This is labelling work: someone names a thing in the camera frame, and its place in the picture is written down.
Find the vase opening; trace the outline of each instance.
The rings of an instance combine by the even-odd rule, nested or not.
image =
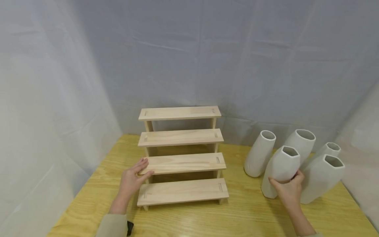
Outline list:
[[[297,156],[299,153],[292,147],[283,146],[283,152],[289,156]]]
[[[340,161],[337,157],[331,156],[331,155],[326,155],[324,160],[329,163],[333,167],[343,167],[344,164],[342,161]]]
[[[330,149],[332,149],[332,150],[335,150],[335,151],[339,151],[339,150],[341,150],[340,146],[337,145],[337,144],[335,144],[335,143],[328,142],[326,145],[327,145]]]
[[[315,135],[308,130],[298,129],[298,130],[296,130],[296,133],[299,136],[301,136],[302,138],[305,138],[308,140],[315,140],[316,139]]]
[[[267,130],[263,130],[261,132],[261,135],[262,135],[262,137],[264,137],[265,139],[268,139],[268,140],[274,140],[274,139],[276,139],[275,134],[273,134],[272,132],[267,131]]]

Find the wooden display stand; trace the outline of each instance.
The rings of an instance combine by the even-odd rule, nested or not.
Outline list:
[[[149,165],[139,174],[154,170],[154,175],[177,174],[198,171],[214,171],[214,179],[188,180],[167,183],[152,183],[151,177],[139,190],[137,206],[148,210],[149,206],[193,202],[229,197],[221,171],[226,169],[218,144],[223,142],[220,129],[216,129],[216,119],[221,117],[217,106],[144,108],[139,121],[144,121],[146,132],[141,134],[138,146],[145,149]],[[210,129],[160,131],[153,130],[152,121],[180,119],[210,119]],[[154,156],[156,147],[208,144],[212,153]]]

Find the white fabric backdrop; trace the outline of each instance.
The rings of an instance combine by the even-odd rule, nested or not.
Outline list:
[[[333,140],[378,81],[378,12],[376,0],[2,1],[0,235],[43,236],[122,132],[144,130],[143,107],[217,104],[227,143],[269,129],[279,146],[297,128],[315,149]]]
[[[376,59],[376,72],[379,58]],[[343,183],[379,231],[379,84],[337,138],[346,165]]]
[[[0,7],[0,236],[45,236],[121,130],[61,1]]]
[[[144,130],[137,121],[143,107],[219,105],[227,143],[252,145],[269,129],[280,146],[294,129],[306,128],[318,149],[336,137],[378,80],[365,73],[364,50],[379,31],[376,0],[92,0],[73,6],[124,133]],[[375,51],[378,43],[370,46]]]

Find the plywood tabletop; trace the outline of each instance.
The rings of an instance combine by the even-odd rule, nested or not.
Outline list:
[[[144,155],[137,147],[139,136],[123,135],[101,162],[88,182],[51,229],[49,237],[93,237],[118,191],[121,172]],[[158,148],[164,155],[207,152],[205,145]],[[295,236],[288,216],[278,199],[265,198],[260,190],[262,178],[243,171],[247,146],[221,144],[227,169],[223,178],[229,199],[137,207],[138,194],[128,206],[133,222],[132,236]],[[154,182],[181,181],[213,177],[212,171],[164,174]],[[302,209],[314,228],[324,236],[378,236],[342,183]]]

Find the sleeve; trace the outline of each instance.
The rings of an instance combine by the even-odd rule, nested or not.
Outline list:
[[[314,234],[314,235],[307,235],[307,236],[303,236],[303,237],[323,237],[323,235],[321,233],[317,233],[317,234]]]
[[[96,237],[125,237],[127,233],[126,215],[106,214],[101,220]]]

